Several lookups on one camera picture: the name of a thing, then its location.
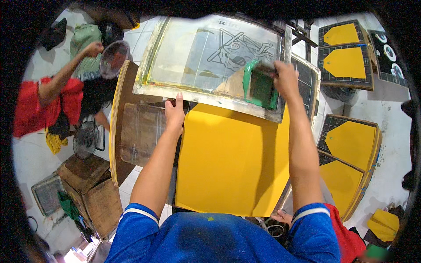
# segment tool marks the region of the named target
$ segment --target plastic bowl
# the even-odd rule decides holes
[[[99,61],[99,73],[104,79],[115,78],[123,63],[130,54],[130,47],[126,41],[119,40],[111,43],[102,53]]]

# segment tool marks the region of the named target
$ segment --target blue jersey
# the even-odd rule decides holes
[[[158,220],[149,208],[129,204],[105,262],[340,262],[329,209],[323,204],[296,212],[287,249],[234,215],[180,212],[161,227]]]

